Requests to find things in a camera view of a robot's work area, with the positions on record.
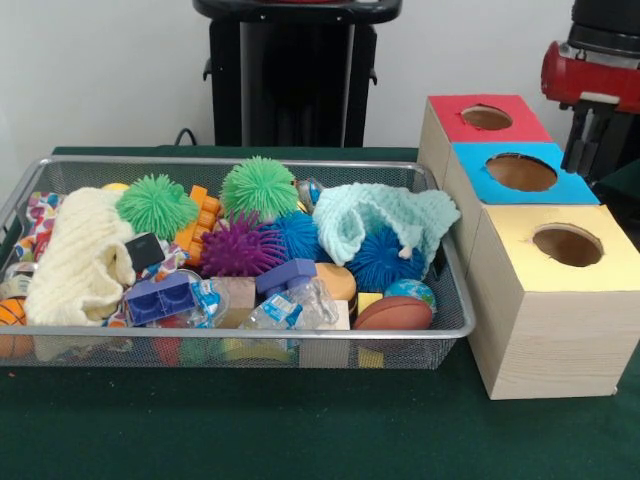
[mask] orange building block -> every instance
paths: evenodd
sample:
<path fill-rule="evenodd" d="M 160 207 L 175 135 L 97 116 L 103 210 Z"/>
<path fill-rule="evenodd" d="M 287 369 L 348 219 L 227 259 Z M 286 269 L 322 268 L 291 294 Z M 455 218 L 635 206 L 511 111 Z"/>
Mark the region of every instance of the orange building block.
<path fill-rule="evenodd" d="M 191 199 L 198 204 L 198 218 L 176 234 L 175 243 L 189 254 L 186 264 L 197 267 L 202 254 L 202 234 L 213 231 L 220 211 L 220 202 L 207 196 L 207 189 L 199 185 L 191 188 Z"/>

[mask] purple spiky ball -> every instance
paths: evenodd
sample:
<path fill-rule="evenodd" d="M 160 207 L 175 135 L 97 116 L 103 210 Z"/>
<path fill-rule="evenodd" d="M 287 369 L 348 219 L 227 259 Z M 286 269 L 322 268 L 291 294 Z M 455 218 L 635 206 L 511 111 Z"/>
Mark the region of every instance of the purple spiky ball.
<path fill-rule="evenodd" d="M 228 227 L 221 223 L 215 232 L 203 234 L 203 277 L 256 277 L 284 263 L 282 234 L 263 226 L 258 212 L 231 213 Z"/>

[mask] black cable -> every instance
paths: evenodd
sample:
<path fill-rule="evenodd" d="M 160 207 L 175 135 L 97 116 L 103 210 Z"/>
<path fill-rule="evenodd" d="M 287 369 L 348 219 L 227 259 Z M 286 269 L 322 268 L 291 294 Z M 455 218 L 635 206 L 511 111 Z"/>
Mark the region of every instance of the black cable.
<path fill-rule="evenodd" d="M 198 145 L 198 142 L 196 141 L 196 136 L 193 134 L 191 129 L 183 128 L 182 130 L 180 130 L 180 133 L 176 137 L 176 141 L 173 143 L 175 146 L 180 145 L 180 142 L 182 141 L 182 137 L 184 137 L 185 133 L 187 135 L 189 135 L 189 138 L 191 139 L 191 144 L 192 145 Z"/>

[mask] metal basket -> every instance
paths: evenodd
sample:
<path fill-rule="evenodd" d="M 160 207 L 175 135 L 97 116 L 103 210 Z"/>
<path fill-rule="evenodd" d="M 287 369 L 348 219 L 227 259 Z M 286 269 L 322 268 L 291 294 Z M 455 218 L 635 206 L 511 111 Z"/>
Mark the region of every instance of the metal basket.
<path fill-rule="evenodd" d="M 81 187 L 133 183 L 145 174 L 167 173 L 187 191 L 198 184 L 218 192 L 237 163 L 230 159 L 57 156 L 35 163 L 0 211 L 4 231 L 0 273 L 16 260 L 13 244 L 27 230 L 24 213 L 34 191 L 68 194 Z M 385 183 L 420 192 L 435 185 L 430 173 L 414 163 L 283 163 L 296 178 L 315 177 L 327 187 Z M 50 352 L 51 359 L 30 354 L 0 358 L 0 365 L 435 369 L 456 339 L 469 335 L 475 326 L 464 275 L 448 235 L 427 282 L 438 299 L 438 313 L 432 327 L 424 331 L 4 327 L 0 345 L 31 338 L 39 352 Z"/>

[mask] stacked wooden boxes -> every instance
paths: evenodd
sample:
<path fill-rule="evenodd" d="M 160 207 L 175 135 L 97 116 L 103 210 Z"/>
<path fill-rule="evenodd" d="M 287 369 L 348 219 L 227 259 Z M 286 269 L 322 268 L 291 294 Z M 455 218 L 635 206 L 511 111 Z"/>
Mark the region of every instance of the stacked wooden boxes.
<path fill-rule="evenodd" d="M 612 394 L 640 336 L 640 256 L 522 99 L 430 98 L 419 161 L 462 213 L 489 396 Z"/>

